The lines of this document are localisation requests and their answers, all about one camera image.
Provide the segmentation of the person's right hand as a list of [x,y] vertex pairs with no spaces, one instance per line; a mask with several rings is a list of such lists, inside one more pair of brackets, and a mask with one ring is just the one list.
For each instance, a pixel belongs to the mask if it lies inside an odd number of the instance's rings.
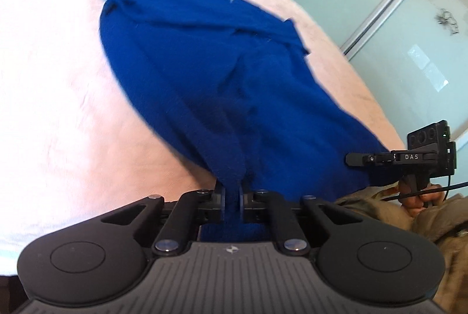
[[404,209],[410,217],[416,217],[419,213],[426,209],[427,205],[439,205],[443,202],[445,193],[438,191],[433,192],[440,188],[441,185],[434,185],[428,183],[427,187],[423,189],[424,194],[414,197],[404,198],[404,195],[411,193],[411,188],[405,180],[398,182],[398,201],[401,203],[401,208]]

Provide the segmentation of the right forearm tan sleeve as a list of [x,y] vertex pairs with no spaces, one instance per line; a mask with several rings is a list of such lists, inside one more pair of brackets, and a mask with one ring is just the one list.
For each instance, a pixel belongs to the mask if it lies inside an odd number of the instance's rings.
[[439,205],[427,205],[416,217],[385,198],[392,198],[398,185],[370,186],[335,203],[365,217],[414,232],[436,245],[443,254],[445,272],[434,301],[446,313],[467,312],[467,198],[456,194]]

